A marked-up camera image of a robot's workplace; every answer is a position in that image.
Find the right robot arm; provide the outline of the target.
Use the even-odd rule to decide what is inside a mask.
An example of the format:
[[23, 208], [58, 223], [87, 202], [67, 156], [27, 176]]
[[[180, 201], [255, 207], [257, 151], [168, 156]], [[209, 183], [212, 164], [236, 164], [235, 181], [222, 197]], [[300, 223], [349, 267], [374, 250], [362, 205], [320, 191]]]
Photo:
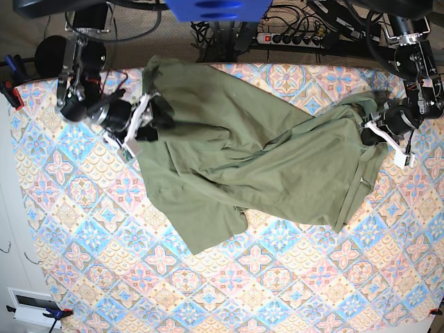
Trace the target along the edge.
[[143, 94], [137, 103], [123, 99], [118, 86], [104, 92], [100, 72], [108, 64], [102, 34], [116, 26], [113, 6], [154, 10], [161, 14], [163, 4], [134, 1], [13, 1], [13, 10], [30, 19], [65, 14], [65, 28], [73, 35], [62, 38], [54, 61], [46, 63], [45, 76], [57, 76], [56, 110], [69, 123], [87, 121], [103, 128], [105, 143], [117, 149], [121, 159], [131, 160], [141, 152], [140, 142], [155, 142], [158, 131], [172, 124], [160, 109], [161, 95], [155, 89]]

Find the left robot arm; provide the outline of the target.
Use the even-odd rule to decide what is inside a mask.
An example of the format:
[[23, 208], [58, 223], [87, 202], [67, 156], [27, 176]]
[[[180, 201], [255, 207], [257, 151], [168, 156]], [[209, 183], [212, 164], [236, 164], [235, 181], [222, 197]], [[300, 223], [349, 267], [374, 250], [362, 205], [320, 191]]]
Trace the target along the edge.
[[[394, 40], [397, 46], [393, 62], [378, 52], [370, 32], [384, 15], [388, 15], [391, 25], [391, 30], [385, 31], [386, 37]], [[443, 82], [427, 41], [429, 22], [426, 17], [414, 20], [390, 15], [385, 9], [371, 8], [363, 25], [368, 50], [386, 71], [403, 80], [406, 98], [387, 101], [381, 110], [372, 112], [361, 124], [361, 139], [369, 145], [386, 142], [395, 151], [395, 166], [412, 167], [416, 156], [411, 152], [411, 140], [405, 148], [400, 147], [403, 136], [413, 134], [424, 120], [443, 116]]]

